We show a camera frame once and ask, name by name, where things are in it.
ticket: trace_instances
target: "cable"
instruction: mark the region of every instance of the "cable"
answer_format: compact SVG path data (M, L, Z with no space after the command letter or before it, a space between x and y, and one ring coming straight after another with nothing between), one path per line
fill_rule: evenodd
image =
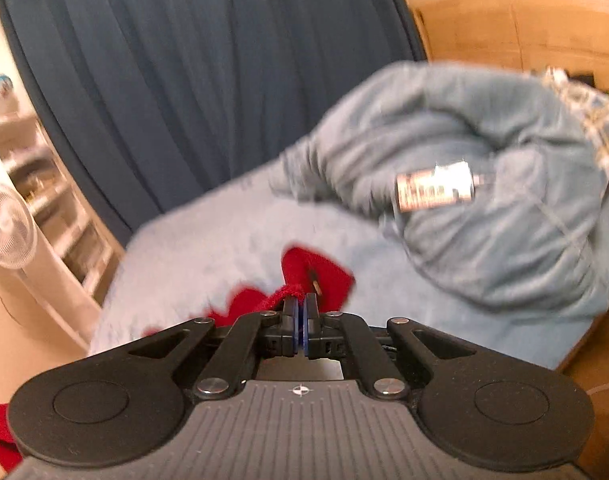
M595 386L594 388L587 390L587 395L591 396L594 394L599 394L600 392L606 392L609 390L609 383L601 384L600 386Z
M26 326L24 326L21 322L18 321L18 318L16 318L7 308L7 305L4 303L4 300L2 299L2 295L0 294L0 303L2 304L2 308L5 310L5 312L7 314L9 314L9 317L14 320L18 325L20 325L22 328L26 328Z

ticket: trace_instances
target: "red cloth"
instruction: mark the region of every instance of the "red cloth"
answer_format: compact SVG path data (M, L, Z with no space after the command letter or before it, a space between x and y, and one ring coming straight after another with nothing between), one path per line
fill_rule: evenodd
M8 473L22 461L7 425L7 405L0 404L0 465Z
M212 317L216 326L229 326L244 314L273 309L287 296L295 296L302 301L308 292L316 292L314 282L317 282L320 292L318 310L332 312L342 308L354 283L353 275L347 270L326 256L300 246L288 248L282 255L281 265L285 285L270 296L252 286L242 286L233 294L226 314L219 314L211 308L204 316ZM147 327L142 337L160 330L162 328L157 326Z

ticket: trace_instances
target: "white fan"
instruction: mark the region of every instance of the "white fan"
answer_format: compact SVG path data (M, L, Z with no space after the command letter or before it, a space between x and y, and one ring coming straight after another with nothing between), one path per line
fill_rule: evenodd
M79 346L88 349L86 341L40 295L24 271L35 257L38 226L21 195L12 187L0 184L0 267L15 271L38 304Z

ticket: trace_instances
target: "blue fleece blanket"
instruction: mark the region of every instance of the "blue fleece blanket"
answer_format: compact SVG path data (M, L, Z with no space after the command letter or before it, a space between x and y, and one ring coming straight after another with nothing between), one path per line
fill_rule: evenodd
M555 367L609 304L594 151L536 79L391 66L280 159L141 228L91 352L222 309L241 283L274 291L297 243L352 270L345 309L373 326L411 317ZM491 176L473 202L395 214L397 172L463 158Z

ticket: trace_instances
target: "metal screw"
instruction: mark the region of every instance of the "metal screw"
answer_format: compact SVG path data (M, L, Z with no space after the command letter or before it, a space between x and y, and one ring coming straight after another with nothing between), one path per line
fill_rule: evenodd
M204 395L221 394L227 390L229 383L220 377L209 377L198 383L196 389Z
M402 393L406 387L406 384L403 383L401 380L394 379L391 377L379 379L374 383L374 388L376 389L376 392L384 396L394 396L399 393Z

